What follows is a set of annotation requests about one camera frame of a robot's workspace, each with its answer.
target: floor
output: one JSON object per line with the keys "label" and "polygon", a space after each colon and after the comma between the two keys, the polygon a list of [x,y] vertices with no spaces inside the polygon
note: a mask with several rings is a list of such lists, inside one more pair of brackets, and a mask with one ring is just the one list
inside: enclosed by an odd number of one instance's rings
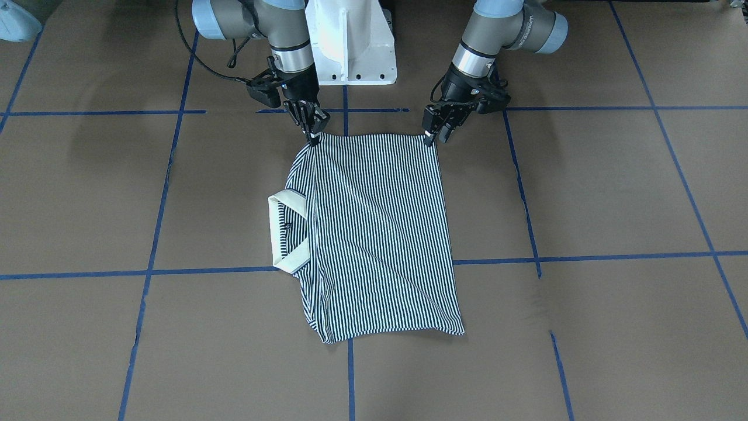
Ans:
{"label": "floor", "polygon": [[[0,44],[0,420],[748,420],[739,9],[547,3],[565,46],[438,146],[467,334],[327,346],[269,266],[304,137],[168,3]],[[420,133],[471,3],[398,2],[399,81],[323,88],[328,131]]]}

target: black cable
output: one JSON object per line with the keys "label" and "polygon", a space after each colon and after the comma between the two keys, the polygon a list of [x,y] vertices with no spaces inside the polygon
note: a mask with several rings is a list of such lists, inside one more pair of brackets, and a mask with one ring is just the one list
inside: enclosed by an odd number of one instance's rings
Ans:
{"label": "black cable", "polygon": [[249,42],[249,40],[252,39],[252,36],[248,36],[247,39],[244,40],[241,44],[239,44],[239,48],[236,48],[236,40],[232,38],[231,43],[234,47],[234,53],[229,57],[229,62],[226,63],[226,67],[233,69],[236,67],[236,56],[239,55],[239,52],[242,51],[242,48],[244,48],[245,45]]}
{"label": "black cable", "polygon": [[[456,102],[456,101],[441,101],[441,100],[437,101],[437,100],[435,100],[434,99],[434,93],[436,92],[436,88],[438,88],[439,84],[441,84],[444,81],[444,77],[446,77],[446,75],[442,76],[441,79],[439,79],[436,82],[436,85],[434,85],[434,88],[431,90],[431,94],[429,95],[429,99],[431,100],[432,103],[434,103],[434,105],[473,106],[473,105],[477,104],[476,101],[470,101],[468,103],[459,103],[459,102]],[[499,88],[502,88],[502,89],[506,88],[509,85],[509,83],[506,80],[501,79],[499,77],[499,73],[496,70],[492,71],[488,75],[488,81],[491,82],[491,83],[494,83],[495,85],[498,85]]]}
{"label": "black cable", "polygon": [[180,4],[180,0],[174,0],[174,19],[176,19],[176,21],[177,21],[177,31],[179,31],[179,33],[180,33],[180,38],[182,38],[182,43],[185,45],[185,48],[187,49],[187,51],[189,52],[189,54],[192,56],[192,58],[194,58],[194,60],[200,66],[203,66],[205,68],[205,70],[208,70],[213,76],[217,76],[217,77],[220,77],[221,79],[232,80],[234,82],[241,82],[241,83],[243,83],[245,85],[249,85],[249,83],[250,83],[249,79],[244,79],[243,77],[228,76],[228,75],[224,75],[222,73],[219,73],[219,72],[211,69],[210,67],[208,67],[207,64],[203,63],[203,61],[200,60],[200,58],[197,56],[197,54],[195,54],[194,52],[192,52],[192,46],[190,46],[189,43],[187,42],[187,39],[185,38],[185,33],[182,30],[182,23],[180,22],[179,4]]}

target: striped shirt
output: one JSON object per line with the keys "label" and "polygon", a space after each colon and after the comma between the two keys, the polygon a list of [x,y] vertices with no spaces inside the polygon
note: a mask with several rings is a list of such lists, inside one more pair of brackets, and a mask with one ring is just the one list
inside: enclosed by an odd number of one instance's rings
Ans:
{"label": "striped shirt", "polygon": [[424,136],[332,136],[304,146],[286,188],[306,219],[279,203],[280,250],[308,239],[294,276],[309,325],[324,343],[369,333],[465,332],[436,148]]}

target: blue tape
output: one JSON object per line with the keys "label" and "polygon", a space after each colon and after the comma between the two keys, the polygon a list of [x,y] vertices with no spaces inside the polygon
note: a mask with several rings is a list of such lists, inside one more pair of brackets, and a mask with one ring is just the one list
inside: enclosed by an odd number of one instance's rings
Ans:
{"label": "blue tape", "polygon": [[681,183],[683,183],[683,188],[685,188],[686,190],[688,201],[691,203],[693,212],[696,215],[696,220],[699,222],[699,227],[701,227],[702,233],[704,234],[704,239],[706,240],[707,246],[709,247],[709,251],[711,252],[711,255],[714,259],[714,264],[717,266],[717,270],[720,273],[720,277],[722,278],[722,282],[730,298],[732,307],[735,310],[735,314],[738,317],[738,321],[740,322],[741,327],[743,328],[743,333],[745,334],[746,339],[748,339],[748,325],[746,325],[745,318],[743,317],[743,313],[741,311],[740,306],[738,305],[738,301],[735,299],[735,295],[732,292],[732,288],[730,287],[730,283],[728,282],[727,276],[725,275],[725,272],[722,268],[720,259],[717,257],[717,252],[714,250],[714,245],[712,244],[711,238],[709,237],[709,233],[706,229],[706,224],[704,224],[704,219],[701,216],[701,212],[699,212],[699,208],[696,206],[696,200],[693,197],[691,188],[688,186],[688,182],[686,181],[686,176],[683,173],[683,169],[681,168],[681,164],[678,161],[678,157],[675,155],[675,149],[673,148],[672,143],[670,141],[670,137],[668,136],[667,130],[665,129],[665,124],[662,122],[662,117],[660,116],[660,113],[657,110],[657,107],[655,105],[655,99],[652,97],[652,93],[650,92],[649,87],[647,86],[647,81],[644,79],[644,73],[642,73],[642,69],[639,66],[637,57],[634,54],[634,49],[631,48],[631,43],[629,42],[628,37],[626,36],[626,31],[623,29],[623,24],[621,24],[621,20],[618,16],[618,13],[616,12],[616,7],[613,6],[613,2],[610,0],[608,1],[608,5],[610,6],[610,10],[613,12],[613,17],[616,19],[618,28],[621,31],[621,36],[623,36],[623,41],[625,42],[626,48],[628,49],[628,54],[631,56],[631,60],[634,62],[634,66],[637,69],[637,73],[639,74],[639,79],[641,79],[642,86],[644,87],[644,91],[647,93],[647,98],[649,98],[649,103],[650,105],[652,105],[654,116],[657,119],[657,124],[660,126],[660,131],[662,132],[662,136],[664,137],[665,143],[667,144],[667,149],[670,152],[672,162],[673,164],[675,164],[675,169],[678,171],[678,176],[681,178]]}
{"label": "blue tape", "polygon": [[[346,112],[410,112],[409,108],[327,108],[326,112],[346,113]],[[284,114],[285,109],[261,109],[256,114]]]}
{"label": "blue tape", "polygon": [[[718,256],[748,256],[748,250],[725,250],[721,252],[674,252],[674,253],[641,253],[630,255],[572,255],[572,256],[549,256],[539,257],[540,262],[552,261],[609,261],[609,260],[645,260],[657,258],[698,258]],[[465,260],[453,260],[454,266],[467,266],[473,264],[516,264],[534,263],[534,257],[520,258],[475,258]],[[102,272],[60,272],[60,273],[11,273],[0,274],[0,280],[18,279],[55,279],[55,278],[96,278],[116,276],[144,276],[150,273],[152,276],[162,275],[197,275],[204,273],[250,273],[250,272],[275,272],[273,266],[244,266],[244,267],[197,267],[184,269],[153,269],[148,270],[110,270]]]}
{"label": "blue tape", "polygon": [[656,106],[656,109],[748,109],[748,106]]}
{"label": "blue tape", "polygon": [[16,81],[16,87],[13,89],[13,94],[10,96],[10,101],[8,101],[7,107],[5,108],[5,114],[2,116],[2,120],[0,120],[0,133],[2,133],[3,129],[5,128],[5,123],[10,117],[10,111],[13,109],[13,104],[16,102],[16,98],[18,97],[18,91],[21,90],[21,84],[23,83],[23,78],[26,77],[26,71],[28,70],[28,66],[31,64],[31,59],[34,58],[34,53],[37,51],[37,47],[39,46],[39,40],[41,39],[43,33],[44,33],[44,27],[42,27],[42,30],[39,31],[39,34],[37,34],[36,39],[34,39],[34,45],[31,46],[31,51],[28,52],[28,57],[26,58],[26,62],[23,64],[23,68],[21,69],[21,74],[19,74],[18,80]]}
{"label": "blue tape", "polygon": [[541,257],[542,262],[551,261],[606,261],[606,260],[643,260],[653,258],[694,258],[711,257],[712,252],[677,252],[677,253],[642,253],[630,255],[573,255]]}
{"label": "blue tape", "polygon": [[356,421],[356,390],[354,377],[353,338],[348,339],[348,420]]}
{"label": "blue tape", "polygon": [[475,258],[468,260],[453,260],[453,266],[465,266],[469,264],[508,264],[508,263],[533,263],[536,259],[534,257],[519,257],[519,258]]}
{"label": "blue tape", "polygon": [[723,255],[727,255],[727,256],[730,256],[730,255],[748,255],[748,250],[732,250],[732,251],[726,251],[726,252],[716,252],[715,254],[718,255],[718,256],[723,256]]}
{"label": "blue tape", "polygon": [[101,272],[61,272],[61,273],[12,273],[0,275],[0,281],[16,279],[63,279],[63,278],[105,278],[116,276],[143,276],[145,270],[107,270]]}
{"label": "blue tape", "polygon": [[510,106],[506,111],[618,111],[650,110],[650,106]]}
{"label": "blue tape", "polygon": [[153,245],[150,250],[150,258],[148,260],[148,273],[145,276],[143,282],[143,294],[141,295],[141,305],[138,310],[138,322],[135,324],[135,343],[132,345],[130,350],[130,361],[127,366],[127,375],[125,377],[125,386],[122,391],[122,401],[120,403],[120,412],[117,421],[125,420],[125,412],[127,410],[127,399],[130,394],[130,387],[132,385],[132,375],[135,371],[135,361],[138,358],[138,346],[140,345],[141,331],[143,330],[143,320],[145,319],[145,299],[148,296],[150,290],[151,272],[153,271],[153,264],[156,262],[156,249],[159,245],[159,235],[161,233],[161,224],[164,219],[164,209],[166,207],[166,197],[169,193],[169,175],[171,173],[171,166],[174,164],[174,152],[177,149],[177,143],[180,138],[180,131],[182,128],[182,120],[184,117],[185,103],[187,102],[187,93],[189,91],[189,82],[192,76],[192,65],[194,63],[194,53],[197,49],[199,32],[194,32],[194,38],[192,40],[192,54],[189,58],[187,65],[187,74],[185,76],[184,88],[182,89],[182,102],[180,104],[180,113],[177,117],[177,125],[174,128],[174,137],[171,141],[171,152],[169,153],[169,162],[166,166],[166,176],[164,177],[164,187],[161,193],[161,204],[159,205],[159,215],[156,218],[156,228],[153,232]]}
{"label": "blue tape", "polygon": [[512,162],[515,165],[515,171],[517,172],[517,187],[519,188],[519,196],[522,199],[522,205],[524,206],[524,217],[527,221],[527,234],[530,236],[530,246],[533,248],[533,257],[535,259],[535,269],[538,271],[538,278],[543,276],[543,270],[540,268],[540,259],[538,258],[538,247],[535,242],[535,235],[533,233],[533,222],[530,219],[530,208],[527,206],[527,197],[524,194],[524,186],[522,185],[522,174],[519,171],[519,162],[517,161],[517,151],[514,147],[514,139],[512,138],[512,128],[509,126],[509,115],[506,111],[502,112],[504,117],[504,127],[506,128],[506,137],[509,139],[509,150],[512,152]]}
{"label": "blue tape", "polygon": [[154,110],[126,110],[126,111],[30,111],[12,112],[13,117],[65,116],[65,115],[160,115],[160,114],[205,114],[204,109],[154,109]]}
{"label": "blue tape", "polygon": [[556,354],[556,366],[559,369],[559,377],[561,378],[561,389],[563,390],[563,400],[566,402],[566,413],[568,415],[568,421],[574,421],[574,408],[571,406],[571,395],[568,392],[568,384],[566,383],[566,373],[563,369],[563,362],[561,361],[561,353],[559,352],[558,344],[556,343],[556,335],[551,331],[551,341],[554,344],[554,354]]}
{"label": "blue tape", "polygon": [[205,267],[198,269],[154,269],[151,273],[155,275],[197,275],[203,273],[247,273],[247,272],[275,272],[279,270],[273,266],[255,267]]}

